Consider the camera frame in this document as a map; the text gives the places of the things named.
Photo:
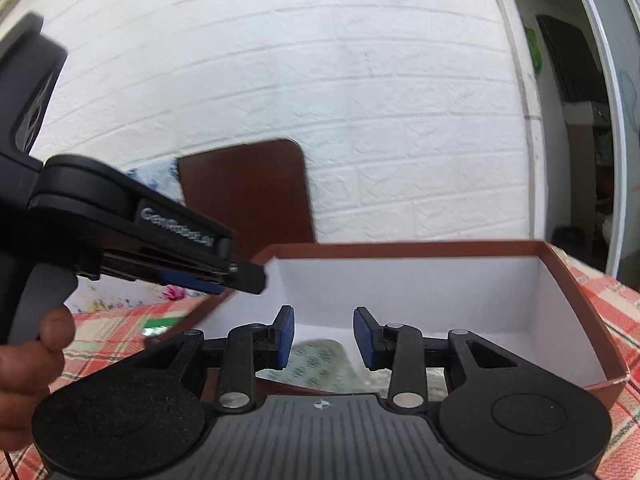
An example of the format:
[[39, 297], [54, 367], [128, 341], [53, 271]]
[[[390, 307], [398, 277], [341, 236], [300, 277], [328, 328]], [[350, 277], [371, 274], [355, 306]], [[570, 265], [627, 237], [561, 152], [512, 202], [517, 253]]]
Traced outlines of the person's left hand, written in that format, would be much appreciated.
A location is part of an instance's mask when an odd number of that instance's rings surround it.
[[73, 315], [65, 306], [50, 310], [39, 338], [1, 347], [1, 449], [19, 451], [32, 443], [32, 414], [62, 374], [63, 350], [75, 337]]

